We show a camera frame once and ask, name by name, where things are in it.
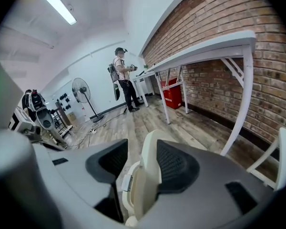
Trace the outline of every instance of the black bag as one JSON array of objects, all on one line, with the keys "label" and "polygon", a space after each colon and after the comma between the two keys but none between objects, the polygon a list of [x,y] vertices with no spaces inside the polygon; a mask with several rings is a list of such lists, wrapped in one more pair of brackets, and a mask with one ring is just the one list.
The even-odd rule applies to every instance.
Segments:
[{"label": "black bag", "polygon": [[116,81],[119,80],[119,75],[118,75],[117,71],[115,70],[115,67],[114,67],[113,63],[109,64],[109,67],[107,68],[107,70],[110,73],[110,76],[111,76],[111,79],[112,79],[112,83],[115,83]]}]

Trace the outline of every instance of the electric cord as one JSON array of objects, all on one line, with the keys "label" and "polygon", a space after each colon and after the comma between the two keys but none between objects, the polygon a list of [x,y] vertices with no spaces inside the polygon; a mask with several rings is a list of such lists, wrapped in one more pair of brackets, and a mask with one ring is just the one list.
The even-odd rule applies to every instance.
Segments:
[{"label": "electric cord", "polygon": [[117,116],[111,118],[110,120],[106,121],[102,126],[99,126],[99,127],[95,128],[94,131],[96,131],[98,128],[106,127],[106,126],[107,126],[106,124],[107,124],[108,122],[112,121],[113,119],[115,119],[115,118],[117,118],[117,117],[119,117],[119,116],[121,116],[121,115],[126,114],[126,110],[127,110],[127,108],[125,108],[125,110],[123,111],[123,113],[121,113],[121,114],[119,114],[119,115],[117,115]]},{"label": "electric cord", "polygon": [[180,113],[180,112],[176,112],[176,115],[177,115],[178,117],[183,117],[183,114]]},{"label": "electric cord", "polygon": [[90,145],[90,137],[91,137],[91,133],[92,133],[92,131],[96,131],[97,129],[99,129],[99,128],[101,128],[101,127],[106,127],[107,126],[107,123],[108,122],[110,122],[110,121],[112,121],[113,119],[115,119],[115,118],[117,118],[117,117],[119,117],[119,116],[121,116],[121,115],[125,115],[126,114],[126,110],[127,110],[127,108],[125,108],[125,110],[123,111],[123,113],[121,113],[121,114],[119,114],[119,115],[117,115],[117,116],[115,116],[115,117],[113,117],[113,118],[111,118],[110,120],[108,120],[108,121],[106,121],[103,125],[99,125],[99,123],[95,123],[94,125],[92,125],[92,130],[90,131],[90,132],[88,132],[88,133],[86,133],[86,132],[71,132],[71,133],[84,133],[84,134],[86,134],[86,136],[84,137],[84,138],[81,138],[81,139],[77,139],[76,138],[76,141],[80,141],[80,143],[78,143],[78,144],[76,144],[76,145],[67,145],[67,147],[73,147],[73,146],[77,146],[77,148],[76,149],[79,149],[80,148],[80,145],[81,145],[81,143],[84,141],[84,139],[89,135],[89,142],[88,142],[88,146]]}]

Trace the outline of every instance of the wooden floor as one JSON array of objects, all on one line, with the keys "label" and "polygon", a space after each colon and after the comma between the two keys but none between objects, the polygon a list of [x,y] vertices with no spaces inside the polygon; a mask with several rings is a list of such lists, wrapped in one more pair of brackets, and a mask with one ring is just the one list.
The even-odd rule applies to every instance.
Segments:
[{"label": "wooden floor", "polygon": [[[147,97],[147,101],[149,107],[140,106],[140,110],[134,113],[130,113],[127,110],[125,114],[122,114],[125,106],[106,113],[104,118],[98,123],[96,133],[94,134],[87,135],[94,124],[92,121],[88,121],[73,128],[72,131],[74,133],[67,134],[65,137],[69,144],[69,149],[86,148],[89,143],[92,146],[116,139],[128,139],[128,160],[117,180],[119,196],[122,195],[121,184],[123,177],[130,166],[140,160],[144,139],[149,132],[160,129],[169,133],[177,142],[215,153],[220,153],[231,134],[231,130],[228,128],[194,111],[190,110],[189,114],[186,114],[184,107],[180,107],[177,110],[168,108],[171,120],[171,123],[168,125],[162,100],[156,96],[151,96]],[[251,142],[239,136],[227,157],[242,167],[248,168],[262,153]],[[257,170],[275,181],[277,168],[278,162],[270,157]]]}]

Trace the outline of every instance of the ceiling light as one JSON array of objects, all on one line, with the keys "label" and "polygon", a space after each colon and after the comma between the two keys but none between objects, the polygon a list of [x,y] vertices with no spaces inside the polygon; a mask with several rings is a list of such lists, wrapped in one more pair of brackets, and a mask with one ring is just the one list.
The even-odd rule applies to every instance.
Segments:
[{"label": "ceiling light", "polygon": [[61,0],[46,0],[52,7],[70,24],[73,25],[76,23],[76,19],[62,3]]}]

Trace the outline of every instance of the fan base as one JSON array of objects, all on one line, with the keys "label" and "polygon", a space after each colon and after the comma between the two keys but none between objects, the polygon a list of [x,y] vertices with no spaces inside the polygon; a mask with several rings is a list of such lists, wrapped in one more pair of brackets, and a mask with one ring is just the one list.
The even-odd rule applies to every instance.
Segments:
[{"label": "fan base", "polygon": [[93,118],[93,119],[92,119],[92,122],[93,122],[93,123],[98,122],[98,121],[102,120],[103,118],[104,118],[104,116],[101,114],[101,115],[99,115],[99,116]]}]

